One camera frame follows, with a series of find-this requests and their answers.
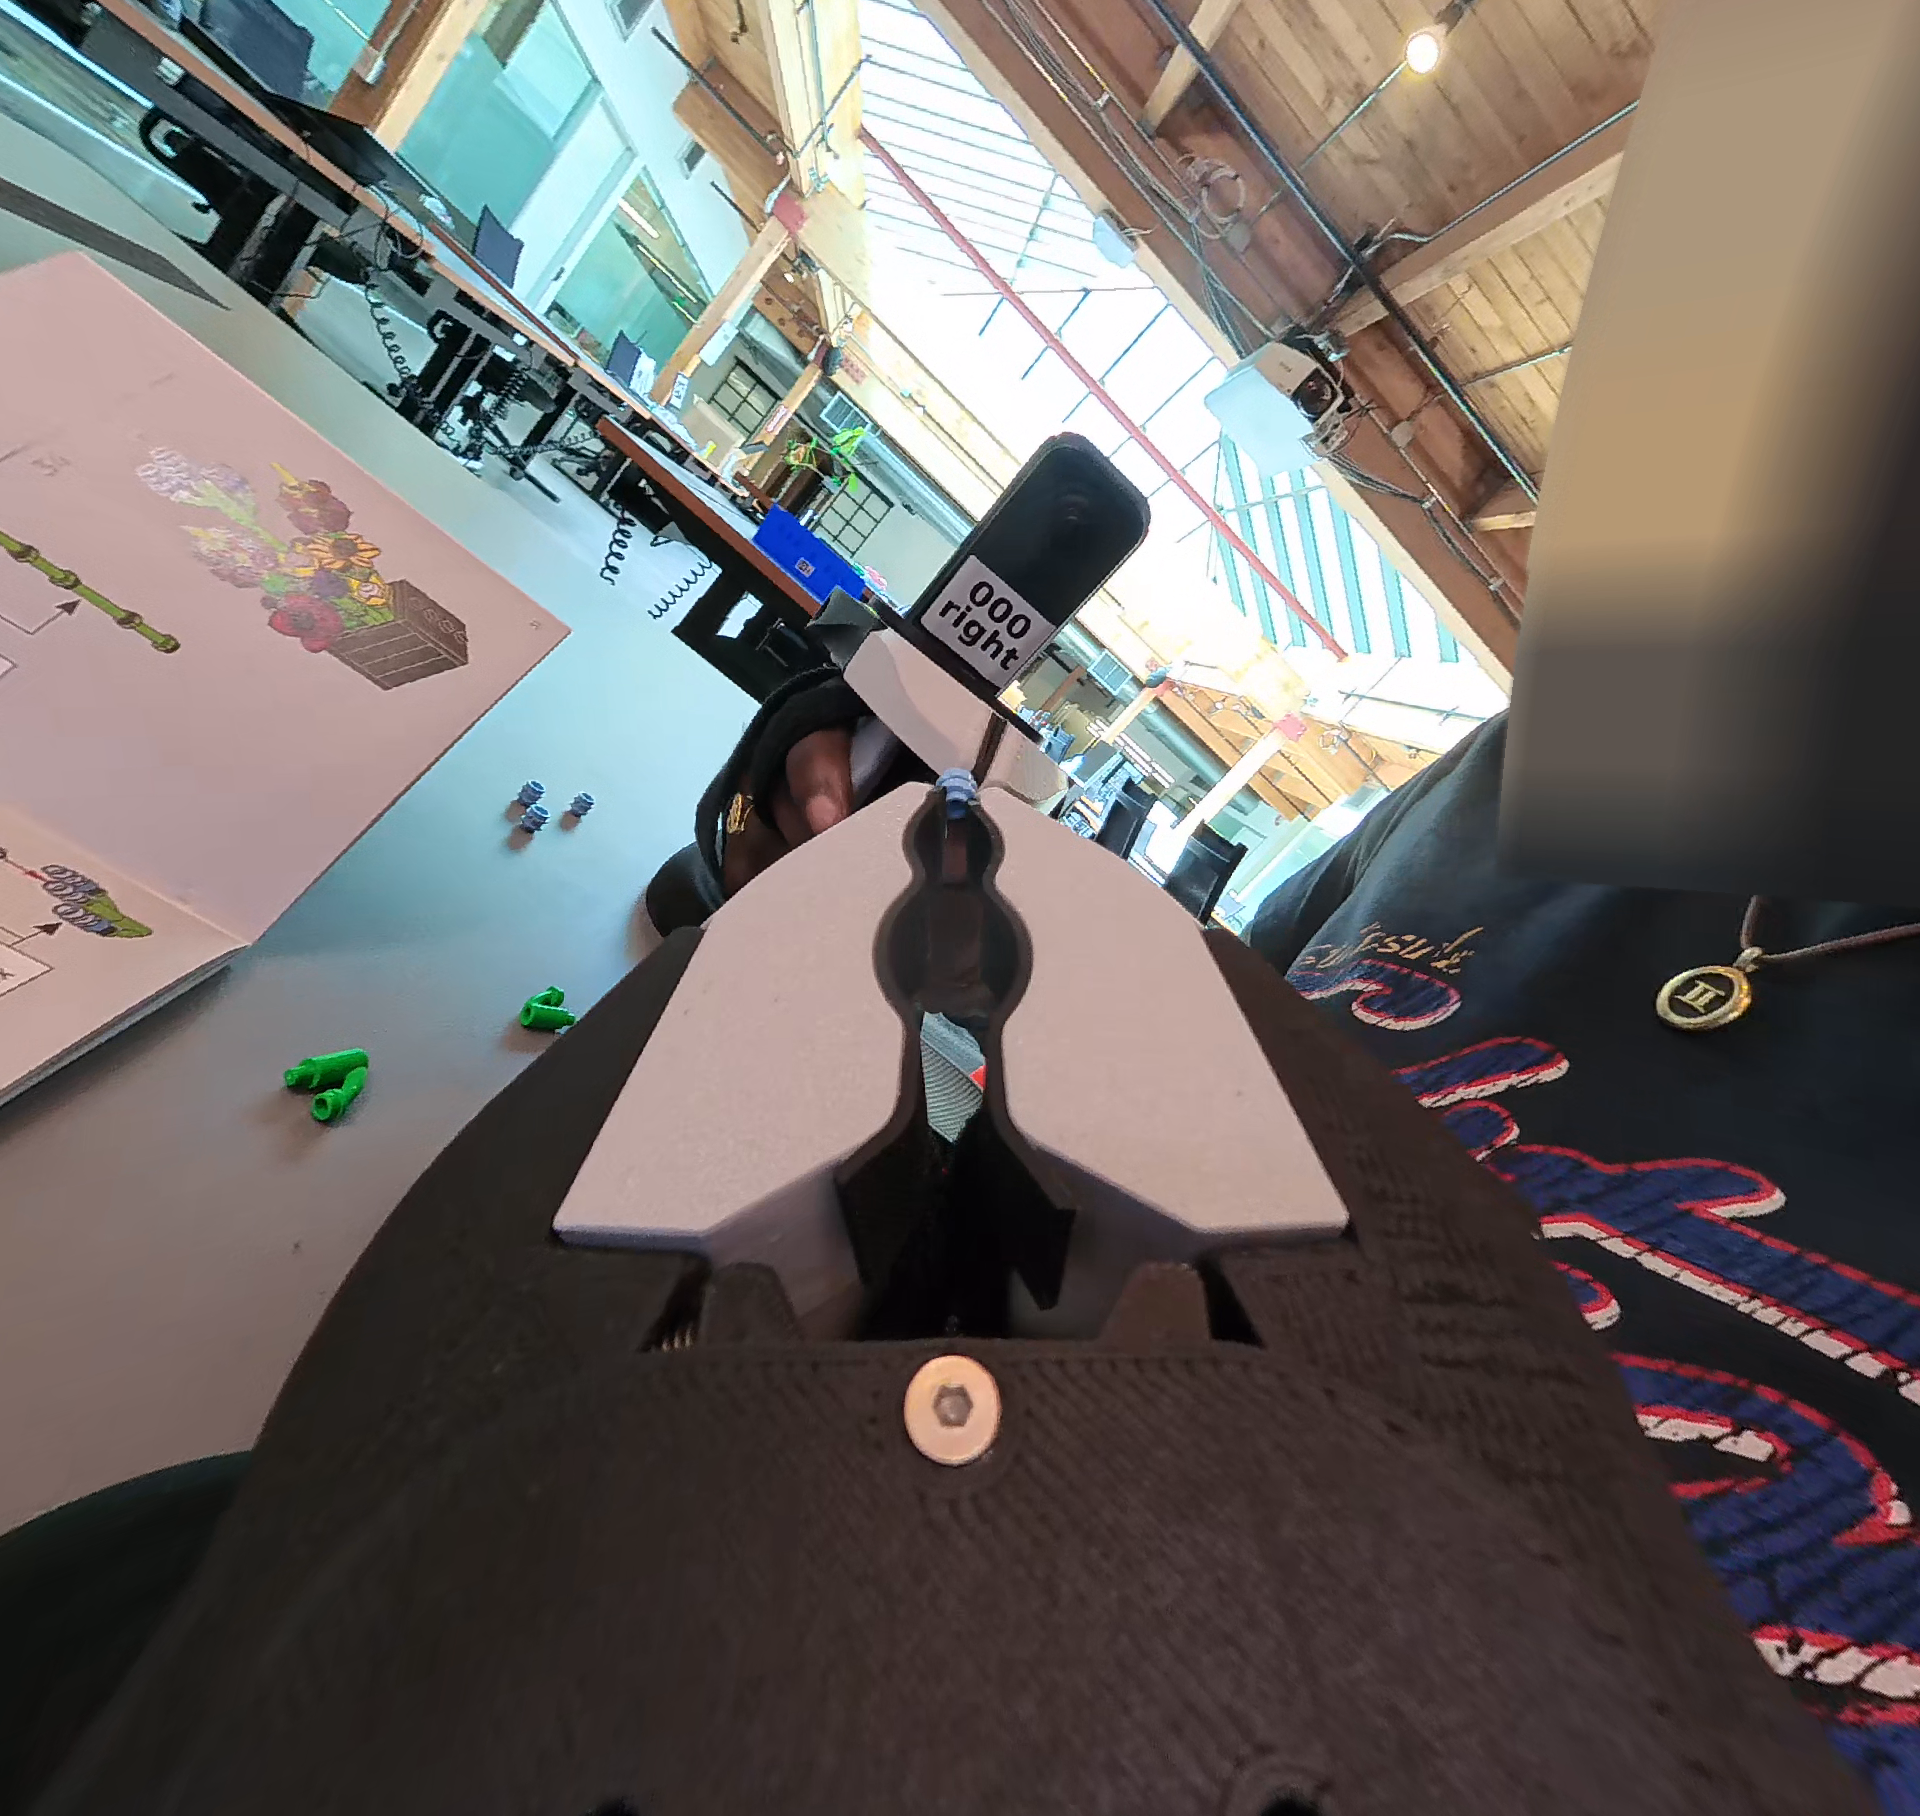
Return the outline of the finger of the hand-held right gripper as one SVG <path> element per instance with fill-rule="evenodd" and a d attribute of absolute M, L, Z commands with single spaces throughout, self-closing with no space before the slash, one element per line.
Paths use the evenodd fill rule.
<path fill-rule="evenodd" d="M 843 675 L 931 771 L 969 771 L 979 788 L 1000 788 L 1036 808 L 1063 792 L 1060 766 L 1021 719 L 976 697 L 905 635 L 884 627 L 868 633 Z"/>

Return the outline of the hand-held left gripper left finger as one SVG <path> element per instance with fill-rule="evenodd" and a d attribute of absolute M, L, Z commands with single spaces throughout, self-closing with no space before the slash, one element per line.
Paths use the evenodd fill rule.
<path fill-rule="evenodd" d="M 914 881 L 928 794 L 868 804 L 709 918 L 558 1205 L 565 1244 L 758 1263 L 806 1330 L 852 1330 L 862 1287 L 832 1175 L 921 1081 L 877 934 Z"/>

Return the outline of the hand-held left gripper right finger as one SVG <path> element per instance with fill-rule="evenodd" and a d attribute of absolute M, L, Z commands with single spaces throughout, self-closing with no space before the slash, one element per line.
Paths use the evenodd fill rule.
<path fill-rule="evenodd" d="M 1015 1330 L 1093 1332 L 1142 1263 L 1340 1236 L 1348 1209 L 1203 925 L 1026 802 L 980 808 L 1029 941 L 989 1092 L 1074 1209 L 1059 1302 L 1013 1283 Z"/>

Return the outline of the lego instruction booklet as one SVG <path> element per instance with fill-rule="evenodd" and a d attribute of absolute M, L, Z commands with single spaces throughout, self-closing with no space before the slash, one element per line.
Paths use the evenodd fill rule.
<path fill-rule="evenodd" d="M 83 252 L 1 283 L 3 1101 L 252 947 L 565 624 Z"/>

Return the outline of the person's right hand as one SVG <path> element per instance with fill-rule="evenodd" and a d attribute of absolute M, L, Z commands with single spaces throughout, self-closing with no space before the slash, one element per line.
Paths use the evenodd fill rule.
<path fill-rule="evenodd" d="M 713 853 L 726 893 L 848 820 L 896 779 L 899 739 L 877 718 L 800 730 L 768 706 L 715 788 Z"/>

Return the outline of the black rounded pad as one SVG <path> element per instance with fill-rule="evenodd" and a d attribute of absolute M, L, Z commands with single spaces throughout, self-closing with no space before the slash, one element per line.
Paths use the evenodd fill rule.
<path fill-rule="evenodd" d="M 648 879 L 639 908 L 655 939 L 700 929 L 750 879 L 752 839 L 686 842 Z"/>

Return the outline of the blue bin on desk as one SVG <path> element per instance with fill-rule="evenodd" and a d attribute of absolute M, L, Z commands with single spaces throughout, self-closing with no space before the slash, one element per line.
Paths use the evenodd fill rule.
<path fill-rule="evenodd" d="M 829 603 L 834 592 L 853 603 L 862 603 L 868 595 L 862 570 L 780 505 L 769 507 L 758 519 L 754 548 L 814 604 Z"/>

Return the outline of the ceiling mounted device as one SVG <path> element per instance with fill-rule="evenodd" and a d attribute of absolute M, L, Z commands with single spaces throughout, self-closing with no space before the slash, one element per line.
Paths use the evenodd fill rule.
<path fill-rule="evenodd" d="M 1270 341 L 1231 363 L 1205 409 L 1261 477 L 1278 477 L 1339 453 L 1358 401 L 1312 341 Z"/>

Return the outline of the long wooden desk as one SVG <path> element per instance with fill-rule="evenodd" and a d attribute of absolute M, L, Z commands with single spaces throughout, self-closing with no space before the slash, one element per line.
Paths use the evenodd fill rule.
<path fill-rule="evenodd" d="M 38 26 L 79 34 L 76 58 L 145 106 L 141 144 L 218 216 L 203 255 L 264 307 L 292 317 L 310 267 L 360 280 L 388 347 L 388 399 L 421 433 L 467 421 L 463 453 L 494 451 L 519 477 L 542 453 L 610 482 L 628 444 L 659 425 L 638 398 L 568 350 L 458 244 L 338 167 L 338 146 L 308 143 L 268 99 L 168 26 L 139 0 L 16 0 Z"/>

